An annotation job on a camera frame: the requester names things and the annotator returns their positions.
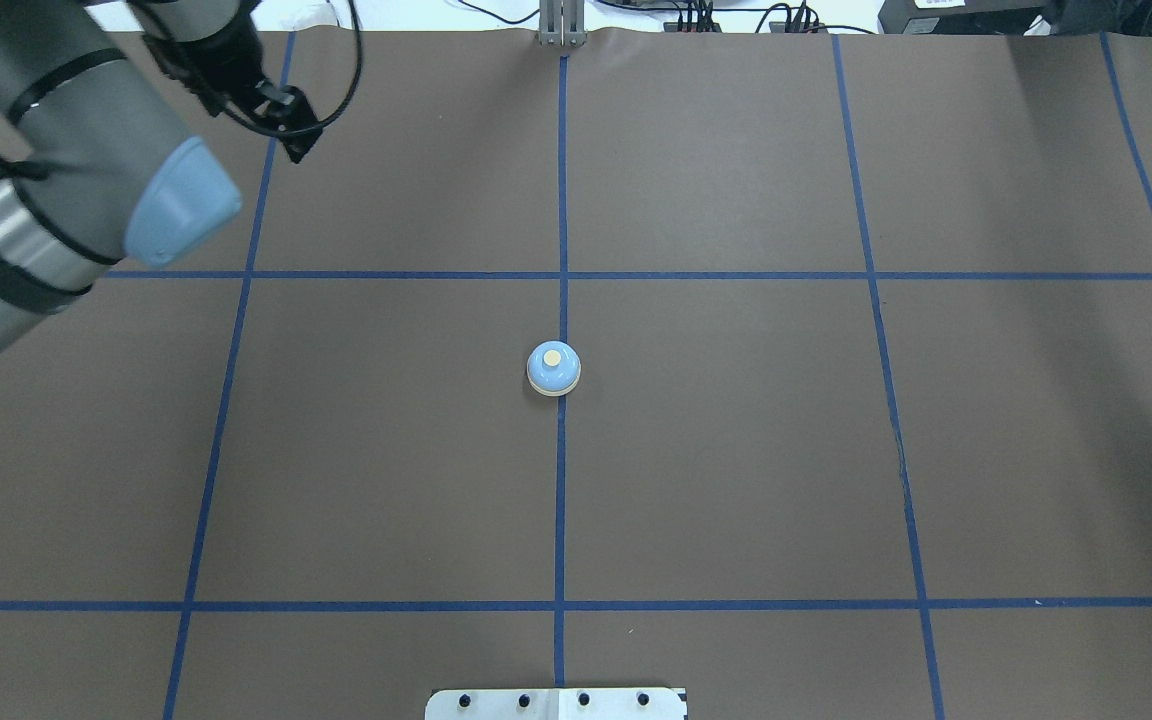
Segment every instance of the metal bracket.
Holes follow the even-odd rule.
[[[540,0],[540,45],[579,47],[585,37],[585,0]]]
[[[681,688],[440,691],[425,720],[687,720]]]

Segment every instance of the blue joint cap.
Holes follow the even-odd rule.
[[[566,342],[540,342],[526,357],[526,381],[540,395],[567,395],[579,381],[579,355]]]
[[[242,210],[243,199],[202,137],[172,151],[127,225],[123,250],[160,268],[182,258]]]

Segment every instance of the blue button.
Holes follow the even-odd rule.
[[[567,395],[579,381],[579,355],[566,342],[540,342],[526,357],[526,380],[540,395]]]

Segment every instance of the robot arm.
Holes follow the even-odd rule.
[[[262,71],[253,5],[156,3],[146,26],[159,35],[146,41],[212,114],[237,105],[300,160],[323,123],[296,88]],[[124,256],[169,264],[238,213],[238,190],[205,143],[78,1],[0,0],[0,113],[33,150],[0,167],[0,351]]]

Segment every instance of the blue and white round object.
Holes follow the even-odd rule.
[[[579,382],[579,355],[566,342],[540,342],[526,357],[526,381],[540,395],[567,395]]]

